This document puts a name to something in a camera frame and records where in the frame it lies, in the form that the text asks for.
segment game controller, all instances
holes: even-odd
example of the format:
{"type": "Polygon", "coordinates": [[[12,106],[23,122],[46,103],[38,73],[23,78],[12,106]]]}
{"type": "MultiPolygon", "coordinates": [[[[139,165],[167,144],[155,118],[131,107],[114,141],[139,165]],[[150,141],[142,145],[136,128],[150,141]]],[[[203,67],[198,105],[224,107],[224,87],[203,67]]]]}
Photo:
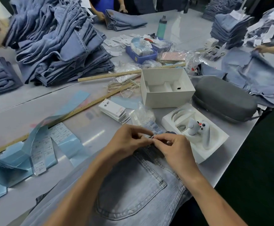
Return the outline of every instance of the game controller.
{"type": "Polygon", "coordinates": [[[189,119],[187,125],[187,133],[190,136],[194,136],[199,133],[202,137],[202,145],[204,149],[209,149],[210,142],[210,126],[206,121],[198,122],[193,118],[189,119]]]}

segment white box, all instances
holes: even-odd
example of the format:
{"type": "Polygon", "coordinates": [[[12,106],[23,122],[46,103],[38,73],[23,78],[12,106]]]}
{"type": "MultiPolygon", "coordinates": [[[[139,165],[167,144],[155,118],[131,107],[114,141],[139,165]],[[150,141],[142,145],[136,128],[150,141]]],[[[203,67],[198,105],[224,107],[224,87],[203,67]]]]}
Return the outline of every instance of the white box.
{"type": "Polygon", "coordinates": [[[191,104],[187,103],[180,108],[172,111],[162,118],[162,125],[167,131],[172,131],[177,134],[184,135],[191,144],[192,153],[195,157],[197,163],[205,161],[209,156],[211,156],[229,137],[222,129],[220,129],[216,124],[210,121],[197,109],[195,109],[191,104]],[[210,125],[210,142],[209,148],[204,149],[202,144],[202,136],[199,134],[195,136],[188,135],[188,121],[190,118],[196,121],[205,121],[210,125]],[[180,131],[177,127],[180,125],[186,125],[186,130],[180,131]]]}
{"type": "Polygon", "coordinates": [[[140,89],[143,104],[150,108],[180,107],[195,92],[184,68],[143,69],[140,89]]]}

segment white table surface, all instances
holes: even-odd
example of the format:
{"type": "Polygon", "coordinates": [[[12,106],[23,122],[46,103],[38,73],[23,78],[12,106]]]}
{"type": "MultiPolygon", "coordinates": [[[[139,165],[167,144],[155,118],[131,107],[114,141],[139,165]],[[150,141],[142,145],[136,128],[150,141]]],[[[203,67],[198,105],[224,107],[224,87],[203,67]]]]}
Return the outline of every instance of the white table surface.
{"type": "MultiPolygon", "coordinates": [[[[166,15],[168,20],[164,38],[176,42],[177,48],[186,50],[200,48],[203,47],[206,39],[210,37],[209,33],[212,23],[202,19],[202,13],[191,9],[187,14],[168,11],[143,15],[141,17],[148,21],[147,26],[135,30],[116,32],[106,30],[103,25],[96,25],[95,27],[102,30],[108,38],[121,34],[130,35],[131,33],[149,34],[157,31],[158,22],[162,15],[166,15]]],[[[119,51],[120,49],[120,47],[116,47],[110,50],[119,51]]],[[[274,65],[274,55],[266,54],[265,58],[274,65]]],[[[118,62],[119,60],[132,62],[126,53],[112,58],[113,62],[118,62]]],[[[220,60],[209,63],[214,67],[220,67],[220,60]]],[[[25,85],[14,92],[1,95],[0,145],[29,132],[34,124],[61,108],[79,90],[91,93],[91,96],[88,98],[89,101],[105,95],[105,87],[109,81],[110,79],[100,79],[75,84],[70,83],[57,88],[25,85]]],[[[157,118],[156,122],[160,124],[162,117],[173,110],[174,108],[154,109],[157,118]]],[[[204,176],[215,186],[255,125],[256,120],[230,124],[203,109],[199,109],[199,111],[230,136],[210,158],[199,165],[204,176]]],[[[103,148],[120,127],[118,122],[101,113],[97,106],[82,111],[66,120],[64,124],[81,140],[90,153],[103,148]]],[[[0,226],[6,226],[31,209],[36,203],[36,197],[46,193],[60,179],[71,172],[73,167],[70,161],[56,146],[55,154],[58,164],[43,175],[38,177],[32,176],[8,189],[8,194],[0,198],[0,226]]]]}

